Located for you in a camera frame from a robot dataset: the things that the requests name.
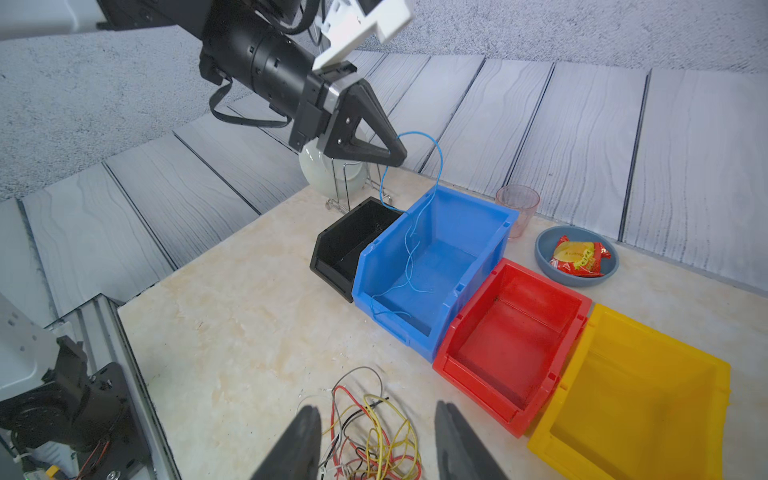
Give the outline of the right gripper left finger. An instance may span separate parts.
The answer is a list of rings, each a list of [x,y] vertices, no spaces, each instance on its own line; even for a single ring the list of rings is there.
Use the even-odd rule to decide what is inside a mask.
[[[313,406],[296,414],[251,480],[313,480],[317,478],[322,440],[321,416]]]

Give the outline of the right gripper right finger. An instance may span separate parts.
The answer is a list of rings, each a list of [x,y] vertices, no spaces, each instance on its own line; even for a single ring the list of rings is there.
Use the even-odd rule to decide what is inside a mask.
[[[437,402],[434,428],[440,480],[508,479],[454,404]]]

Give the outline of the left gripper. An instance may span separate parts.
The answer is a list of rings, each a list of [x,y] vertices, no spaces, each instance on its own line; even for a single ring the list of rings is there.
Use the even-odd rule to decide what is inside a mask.
[[[407,156],[387,114],[370,84],[361,79],[345,90],[335,112],[335,139],[328,136],[334,128],[331,119],[338,94],[332,94],[331,106],[325,101],[331,85],[357,71],[351,62],[340,62],[320,73],[310,62],[287,63],[288,115],[293,119],[288,145],[299,152],[309,141],[318,139],[318,148],[327,157],[384,166],[400,167]],[[363,121],[384,144],[383,147],[361,141],[357,129]]]

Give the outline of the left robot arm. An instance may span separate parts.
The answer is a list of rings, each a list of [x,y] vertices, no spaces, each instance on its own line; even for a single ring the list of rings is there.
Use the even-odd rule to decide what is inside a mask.
[[[368,36],[385,43],[414,17],[408,1],[4,1],[2,39],[177,25],[202,43],[219,120],[291,129],[340,160],[399,167],[407,150],[370,84],[347,61]]]

